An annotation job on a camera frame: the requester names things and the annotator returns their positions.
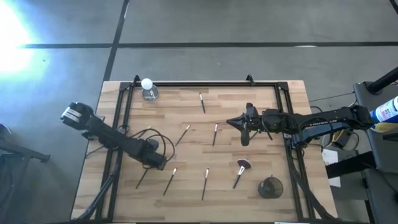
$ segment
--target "wooden table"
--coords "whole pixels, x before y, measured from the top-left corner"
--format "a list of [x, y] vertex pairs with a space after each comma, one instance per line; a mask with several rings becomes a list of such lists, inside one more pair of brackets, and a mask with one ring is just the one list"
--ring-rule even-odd
[[[311, 113], [304, 82], [288, 83], [294, 112]], [[98, 102], [97, 114], [105, 116], [105, 123], [110, 126], [119, 84], [120, 82], [104, 82]], [[160, 87], [160, 96], [155, 102], [143, 101], [140, 90], [141, 88], [134, 90], [129, 133], [136, 133], [152, 125], [176, 143], [187, 125], [191, 124], [191, 127], [165, 169], [148, 171], [137, 190], [135, 186], [144, 169], [140, 163], [124, 155], [115, 222], [297, 221], [282, 135], [273, 134], [274, 140], [271, 141], [266, 134], [258, 134], [248, 147], [242, 147], [240, 132], [226, 124], [227, 119], [237, 117], [246, 110], [247, 102], [253, 103], [259, 112], [277, 108], [273, 88]], [[203, 95], [206, 114], [203, 114], [201, 108], [199, 92]], [[218, 135], [213, 147], [211, 144], [216, 122], [219, 123]], [[88, 152], [98, 146], [98, 142], [90, 142]], [[166, 156], [171, 153], [169, 144]], [[103, 149], [85, 159], [72, 218], [82, 214], [98, 193], [105, 157], [106, 150]], [[232, 189], [239, 170], [236, 161], [240, 158], [251, 161], [253, 167], [244, 171], [237, 187]], [[304, 159], [312, 192], [328, 212], [336, 217], [319, 147], [309, 146], [305, 150]], [[175, 167], [178, 171], [167, 194], [163, 196]], [[201, 201], [207, 167], [210, 168], [210, 173], [205, 199]], [[257, 185], [271, 175], [281, 180], [284, 193], [278, 199], [263, 199], [257, 192]], [[300, 197], [303, 209], [306, 210], [302, 193]], [[109, 199], [106, 198], [105, 215], [108, 202]]]

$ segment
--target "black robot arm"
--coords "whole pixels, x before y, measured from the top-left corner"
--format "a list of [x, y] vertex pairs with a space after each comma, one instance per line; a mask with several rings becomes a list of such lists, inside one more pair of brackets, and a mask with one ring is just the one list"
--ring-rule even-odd
[[[326, 111], [315, 114], [301, 115], [280, 112], [278, 109], [267, 109], [261, 115], [257, 112], [252, 103], [246, 104], [246, 113], [237, 118], [226, 121], [241, 132], [241, 143], [243, 146], [249, 144], [249, 132], [267, 132], [292, 135], [297, 144], [309, 142], [311, 139], [327, 133], [339, 131], [345, 128], [369, 129], [374, 120], [366, 107], [354, 105], [352, 107], [342, 107], [337, 110]], [[307, 127], [321, 126], [312, 130], [303, 137], [302, 131]]]
[[124, 133], [113, 129], [94, 114], [91, 107], [83, 103], [70, 103], [61, 115], [64, 124], [76, 130], [86, 130], [90, 136], [97, 136], [98, 141], [108, 149], [121, 148], [131, 158], [156, 169], [163, 170], [167, 158], [156, 153], [158, 142], [129, 138]]

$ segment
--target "concrete floor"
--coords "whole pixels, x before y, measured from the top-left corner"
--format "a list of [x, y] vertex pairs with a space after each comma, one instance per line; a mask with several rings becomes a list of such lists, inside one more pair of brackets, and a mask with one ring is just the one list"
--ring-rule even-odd
[[[62, 124], [71, 101], [95, 107], [111, 49], [19, 49], [20, 44], [112, 43], [123, 0], [1, 1], [0, 123], [20, 145], [51, 154], [32, 162], [9, 223], [70, 217], [87, 141]], [[135, 0], [120, 43], [398, 41], [388, 0]], [[119, 49], [110, 80], [304, 80], [310, 100], [353, 91], [397, 66], [398, 47]], [[324, 110], [353, 96], [314, 102]], [[361, 143], [367, 148], [367, 140]], [[339, 216], [360, 220], [356, 205]]]

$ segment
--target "white bottle cap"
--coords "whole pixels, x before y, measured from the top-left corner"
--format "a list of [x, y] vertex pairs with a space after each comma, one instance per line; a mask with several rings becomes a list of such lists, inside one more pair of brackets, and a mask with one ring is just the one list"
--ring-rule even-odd
[[154, 84], [152, 83], [152, 80], [150, 80], [149, 78], [145, 78], [141, 81], [141, 86], [143, 87], [143, 89], [145, 90], [150, 90], [152, 88]]

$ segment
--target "brush handle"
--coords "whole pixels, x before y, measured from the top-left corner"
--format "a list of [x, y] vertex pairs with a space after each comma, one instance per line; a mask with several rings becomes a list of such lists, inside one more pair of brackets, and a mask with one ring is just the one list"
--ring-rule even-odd
[[139, 179], [139, 182], [138, 182], [138, 184], [137, 184], [137, 186], [136, 186], [136, 189], [138, 189], [138, 186], [141, 184], [141, 181], [143, 180], [143, 178], [144, 178], [145, 175], [147, 174], [148, 170], [149, 170], [149, 169], [146, 169], [145, 172], [144, 172], [144, 174], [142, 175], [141, 179]]
[[206, 113], [205, 104], [203, 103], [203, 100], [201, 100], [201, 107], [203, 108], [203, 112]]
[[251, 140], [252, 138], [254, 138], [254, 137], [256, 136], [257, 133], [258, 133], [258, 132], [255, 132], [255, 133], [250, 137], [250, 140]]
[[173, 180], [173, 177], [174, 177], [174, 175], [172, 175], [172, 177], [170, 178], [170, 180], [169, 180], [169, 182], [168, 182], [168, 184], [167, 184], [167, 187], [166, 187], [166, 189], [165, 189], [164, 192], [163, 192], [163, 196], [166, 194], [166, 191], [167, 191], [167, 189], [169, 188], [170, 183], [171, 183], [172, 180]]
[[217, 136], [217, 131], [214, 132], [214, 138], [213, 138], [213, 146], [216, 143], [216, 136]]
[[238, 177], [236, 178], [235, 183], [234, 183], [234, 186], [232, 187], [232, 189], [235, 189], [236, 184], [238, 184], [238, 181], [239, 181], [240, 178], [241, 178], [241, 176], [238, 175]]
[[206, 183], [207, 183], [207, 178], [205, 179], [205, 185], [203, 186], [203, 192], [201, 194], [201, 200], [203, 200], [203, 198], [205, 197]]
[[175, 146], [177, 146], [177, 145], [180, 143], [182, 137], [184, 137], [184, 135], [185, 135], [185, 133], [187, 133], [187, 131], [188, 131], [188, 130], [186, 129], [186, 130], [184, 131], [184, 133], [182, 133], [180, 139], [177, 141], [177, 143], [175, 143]]

